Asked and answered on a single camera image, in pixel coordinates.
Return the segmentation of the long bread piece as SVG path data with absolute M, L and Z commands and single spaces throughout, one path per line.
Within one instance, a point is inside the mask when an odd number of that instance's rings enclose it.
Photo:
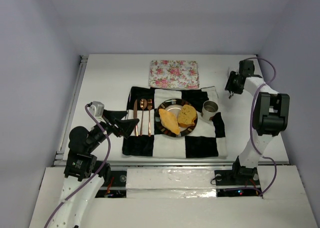
M 180 134 L 180 127 L 178 125 L 177 117 L 174 113 L 167 111 L 163 108 L 159 109 L 159 116 L 161 124 L 175 135 Z

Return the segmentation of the round bread piece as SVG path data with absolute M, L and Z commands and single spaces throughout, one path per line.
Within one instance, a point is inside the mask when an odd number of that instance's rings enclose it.
M 193 127 L 197 116 L 196 109 L 191 105 L 185 104 L 178 114 L 178 125 L 183 128 Z

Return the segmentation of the stainless steel serving tongs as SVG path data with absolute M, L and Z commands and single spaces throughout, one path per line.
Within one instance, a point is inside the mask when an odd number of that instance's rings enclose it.
M 228 91 L 228 98 L 231 99 L 233 96 L 233 71 L 229 67 L 227 70 L 227 83 L 225 85 L 225 90 Z

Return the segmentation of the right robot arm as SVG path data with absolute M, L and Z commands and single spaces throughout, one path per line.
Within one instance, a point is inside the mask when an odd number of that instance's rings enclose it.
M 270 87 L 270 81 L 255 74 L 254 60 L 250 57 L 239 62 L 238 71 L 231 71 L 225 90 L 232 97 L 249 92 L 253 98 L 250 108 L 249 141 L 243 152 L 232 164 L 230 178 L 236 184 L 253 179 L 257 174 L 261 158 L 275 161 L 264 156 L 264 151 L 274 137 L 285 131 L 289 120 L 290 96 L 279 93 Z

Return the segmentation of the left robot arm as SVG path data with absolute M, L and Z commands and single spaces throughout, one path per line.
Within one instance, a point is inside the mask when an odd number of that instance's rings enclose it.
M 98 161 L 93 151 L 104 141 L 110 145 L 111 134 L 127 139 L 139 123 L 137 118 L 125 119 L 126 111 L 98 109 L 93 102 L 84 109 L 95 125 L 91 130 L 77 126 L 69 133 L 59 204 L 46 221 L 46 228 L 81 227 L 98 190 L 111 180 L 107 160 Z

